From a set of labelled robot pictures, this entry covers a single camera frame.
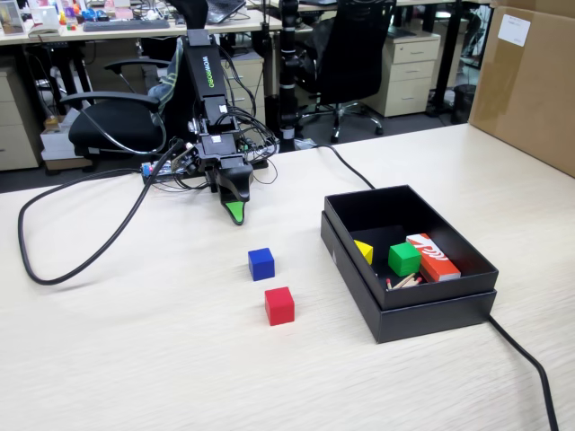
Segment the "red cube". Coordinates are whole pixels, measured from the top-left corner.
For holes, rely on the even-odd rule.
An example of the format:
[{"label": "red cube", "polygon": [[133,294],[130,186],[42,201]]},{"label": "red cube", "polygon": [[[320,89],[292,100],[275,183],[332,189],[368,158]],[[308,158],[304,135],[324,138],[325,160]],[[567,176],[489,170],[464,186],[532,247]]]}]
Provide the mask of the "red cube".
[{"label": "red cube", "polygon": [[266,313],[270,326],[281,325],[296,319],[294,299],[287,287],[266,290]]}]

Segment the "cardboard box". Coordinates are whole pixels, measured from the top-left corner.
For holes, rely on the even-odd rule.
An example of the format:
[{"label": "cardboard box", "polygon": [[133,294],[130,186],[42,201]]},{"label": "cardboard box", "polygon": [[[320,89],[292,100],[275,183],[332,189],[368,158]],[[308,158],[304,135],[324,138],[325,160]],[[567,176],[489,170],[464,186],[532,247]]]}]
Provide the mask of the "cardboard box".
[{"label": "cardboard box", "polygon": [[469,122],[575,176],[575,1],[493,5]]}]

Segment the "toy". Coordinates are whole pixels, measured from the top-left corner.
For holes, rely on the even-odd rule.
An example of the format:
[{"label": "toy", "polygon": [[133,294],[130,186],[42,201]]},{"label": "toy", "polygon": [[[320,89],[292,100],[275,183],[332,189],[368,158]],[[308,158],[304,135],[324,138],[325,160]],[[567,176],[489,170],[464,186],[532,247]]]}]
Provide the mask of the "toy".
[{"label": "toy", "polygon": [[265,296],[270,326],[281,325],[296,319],[296,307],[288,287],[266,290]]},{"label": "toy", "polygon": [[248,260],[253,281],[275,277],[276,269],[270,249],[248,251]]},{"label": "toy", "polygon": [[389,249],[387,264],[400,277],[420,270],[421,254],[408,242],[394,245]]},{"label": "toy", "polygon": [[354,243],[356,243],[358,246],[359,251],[361,251],[361,254],[363,254],[363,257],[366,258],[367,263],[371,265],[374,261],[374,248],[371,245],[365,244],[364,242],[358,240],[354,240]]},{"label": "toy", "polygon": [[410,235],[406,240],[421,253],[420,272],[429,282],[460,278],[461,272],[425,234]]}]

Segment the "blue cube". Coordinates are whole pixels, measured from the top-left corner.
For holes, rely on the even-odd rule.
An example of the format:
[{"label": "blue cube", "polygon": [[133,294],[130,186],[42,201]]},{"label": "blue cube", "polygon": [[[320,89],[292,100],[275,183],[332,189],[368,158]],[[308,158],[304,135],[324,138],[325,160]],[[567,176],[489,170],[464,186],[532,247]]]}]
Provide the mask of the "blue cube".
[{"label": "blue cube", "polygon": [[248,260],[253,281],[275,277],[276,269],[270,249],[248,251]]}]

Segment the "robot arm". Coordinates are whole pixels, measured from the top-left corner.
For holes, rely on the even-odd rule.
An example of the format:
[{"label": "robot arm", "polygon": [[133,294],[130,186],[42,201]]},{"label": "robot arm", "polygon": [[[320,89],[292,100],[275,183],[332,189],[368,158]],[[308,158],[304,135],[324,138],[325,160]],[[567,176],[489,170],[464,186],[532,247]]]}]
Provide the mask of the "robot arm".
[{"label": "robot arm", "polygon": [[234,223],[242,224],[253,167],[238,150],[235,137],[240,130],[234,116],[226,115],[226,83],[218,46],[204,30],[208,5],[206,0],[169,1],[188,26],[182,37],[184,52],[178,79],[190,83],[190,103],[198,106],[199,114],[189,123],[193,147],[172,161],[172,170],[206,173],[212,191],[218,191]]}]

